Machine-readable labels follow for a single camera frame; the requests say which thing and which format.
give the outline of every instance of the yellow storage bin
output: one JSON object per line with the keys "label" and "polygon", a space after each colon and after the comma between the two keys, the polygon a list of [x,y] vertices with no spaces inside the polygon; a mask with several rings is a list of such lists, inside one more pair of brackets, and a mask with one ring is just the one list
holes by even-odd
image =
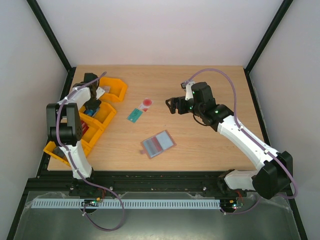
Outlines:
{"label": "yellow storage bin", "polygon": [[[81,140],[81,145],[82,145],[82,148],[83,148],[83,151],[84,151],[84,155],[85,156],[88,156],[89,153],[91,152],[91,148],[85,143],[85,141]],[[54,141],[50,141],[48,142],[48,144],[45,146],[45,148],[43,149],[43,151],[46,153],[46,154],[49,154],[50,156],[54,157],[55,159],[58,159],[59,161],[63,162],[64,164],[67,164],[69,167],[70,167],[70,164],[68,162],[68,159],[66,156],[64,156],[63,158],[55,155],[53,153],[54,149],[56,148],[56,144]]]}
{"label": "yellow storage bin", "polygon": [[82,106],[79,110],[80,112],[80,117],[83,119],[94,119],[93,121],[97,125],[102,125],[101,129],[104,131],[106,127],[109,125],[110,121],[114,118],[116,115],[117,111],[107,102],[102,101],[100,104],[100,109],[99,111],[95,114],[94,117],[88,116],[84,114],[84,111],[86,110],[85,106]]}
{"label": "yellow storage bin", "polygon": [[100,87],[109,86],[109,93],[103,94],[99,99],[101,101],[111,101],[111,102],[122,102],[125,98],[125,94],[128,88],[128,85],[125,84],[119,78],[111,77],[102,77],[100,78]]}
{"label": "yellow storage bin", "polygon": [[82,136],[81,140],[84,141],[84,143],[92,149],[104,132],[104,129],[101,128],[101,123],[97,124],[98,120],[93,119],[92,117],[87,116],[81,112],[79,112],[79,114],[81,120],[83,120],[88,125],[88,130]]}

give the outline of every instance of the black post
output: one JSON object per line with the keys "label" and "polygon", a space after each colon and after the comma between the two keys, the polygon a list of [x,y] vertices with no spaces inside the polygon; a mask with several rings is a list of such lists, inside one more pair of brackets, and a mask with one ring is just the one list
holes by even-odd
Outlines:
{"label": "black post", "polygon": [[281,22],[282,18],[286,14],[287,10],[289,9],[289,7],[293,1],[294,0],[283,0],[283,2],[281,3],[281,6],[279,7],[278,11],[276,12],[274,18],[272,19],[272,22],[270,23],[268,29],[266,30],[263,38],[260,41],[258,47],[256,48],[252,58],[250,59],[248,65],[246,66],[246,68],[244,70],[246,74],[249,74],[251,72],[251,70],[254,68],[260,55],[262,54],[263,50],[267,46],[270,38],[272,37],[272,35],[276,31],[279,23]]}
{"label": "black post", "polygon": [[44,30],[46,36],[48,37],[50,43],[52,44],[52,46],[54,48],[54,50],[58,54],[58,57],[60,58],[66,71],[69,72],[72,67],[71,67],[64,51],[62,50],[54,32],[52,31],[44,13],[42,12],[37,0],[26,0],[26,1],[28,2],[30,8],[32,9],[35,17],[38,19],[42,29]]}

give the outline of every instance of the gray package with red stripe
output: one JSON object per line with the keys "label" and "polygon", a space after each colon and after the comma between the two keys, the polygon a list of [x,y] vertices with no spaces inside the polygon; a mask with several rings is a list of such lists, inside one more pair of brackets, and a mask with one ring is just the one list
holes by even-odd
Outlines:
{"label": "gray package with red stripe", "polygon": [[142,154],[152,159],[159,154],[162,154],[165,150],[168,150],[176,145],[167,130],[159,132],[158,134],[149,137],[148,139],[141,142],[143,150]]}

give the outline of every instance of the red circle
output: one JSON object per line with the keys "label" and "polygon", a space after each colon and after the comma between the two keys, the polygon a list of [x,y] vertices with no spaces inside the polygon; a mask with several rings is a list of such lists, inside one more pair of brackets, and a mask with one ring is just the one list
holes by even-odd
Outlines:
{"label": "red circle", "polygon": [[149,107],[149,106],[151,106],[151,104],[152,104],[152,100],[151,99],[149,99],[149,98],[146,98],[145,100],[143,100],[143,105],[145,105],[146,107]]}

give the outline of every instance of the red stripe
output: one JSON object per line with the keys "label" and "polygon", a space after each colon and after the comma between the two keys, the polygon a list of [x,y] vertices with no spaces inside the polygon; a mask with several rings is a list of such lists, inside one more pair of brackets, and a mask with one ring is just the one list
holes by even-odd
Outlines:
{"label": "red stripe", "polygon": [[163,149],[158,141],[158,139],[154,136],[153,138],[151,138],[151,141],[153,142],[154,146],[156,147],[156,150],[158,152],[161,152]]}

